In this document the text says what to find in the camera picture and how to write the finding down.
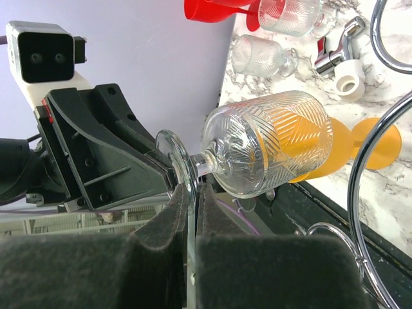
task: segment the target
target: white plastic pipe fitting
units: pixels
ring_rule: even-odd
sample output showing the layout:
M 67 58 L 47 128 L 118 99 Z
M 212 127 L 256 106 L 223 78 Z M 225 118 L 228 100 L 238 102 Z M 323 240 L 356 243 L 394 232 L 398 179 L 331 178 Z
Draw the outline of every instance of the white plastic pipe fitting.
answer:
M 333 90 L 341 99 L 348 102 L 359 100 L 365 93 L 365 73 L 358 59 L 341 62 L 335 67 Z

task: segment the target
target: white marble surface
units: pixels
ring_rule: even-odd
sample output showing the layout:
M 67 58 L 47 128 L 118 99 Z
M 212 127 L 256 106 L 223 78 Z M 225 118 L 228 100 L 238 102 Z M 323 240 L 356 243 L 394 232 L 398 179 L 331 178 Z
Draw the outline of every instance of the white marble surface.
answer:
M 387 69 L 373 53 L 369 24 L 374 0 L 334 0 L 339 7 L 338 23 L 328 35 L 328 49 L 335 49 L 344 24 L 356 15 L 367 23 L 367 29 L 353 42 L 355 58 L 360 58 L 366 74 L 366 92 L 358 102 L 342 101 L 332 90 L 332 78 L 321 77 L 313 69 L 317 55 L 315 39 L 266 32 L 259 29 L 250 33 L 273 39 L 282 47 L 294 47 L 299 52 L 299 67 L 295 75 L 286 79 L 271 79 L 236 75 L 230 57 L 223 83 L 220 105 L 239 102 L 262 95 L 288 90 L 302 90 L 322 102 L 328 114 L 352 129 L 369 117 L 380 117 L 402 95 L 412 89 L 412 75 Z M 382 19 L 382 36 L 387 50 L 398 60 L 412 63 L 412 0 L 388 1 Z M 238 14 L 233 41 L 244 33 L 245 16 Z M 402 135 L 402 151 L 398 160 L 379 171 L 365 171 L 360 188 L 362 221 L 412 257 L 412 116 L 404 115 L 397 126 Z M 333 201 L 346 209 L 346 193 L 352 161 L 329 176 L 309 180 Z

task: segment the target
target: purple cable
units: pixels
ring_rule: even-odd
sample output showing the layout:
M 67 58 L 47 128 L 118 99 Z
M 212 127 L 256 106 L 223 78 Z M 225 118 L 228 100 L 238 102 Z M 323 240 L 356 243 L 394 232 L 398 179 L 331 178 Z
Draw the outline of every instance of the purple cable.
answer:
M 224 201 L 218 200 L 219 203 L 221 203 L 222 206 L 224 206 L 228 211 L 233 213 L 235 216 L 237 216 L 240 220 L 246 223 L 246 225 L 252 230 L 252 232 L 255 235 L 261 235 L 260 231 L 253 225 L 252 222 L 250 222 L 245 215 L 242 212 L 237 212 L 235 211 L 231 206 L 226 204 Z
M 7 37 L 5 35 L 0 35 L 0 45 L 7 44 Z

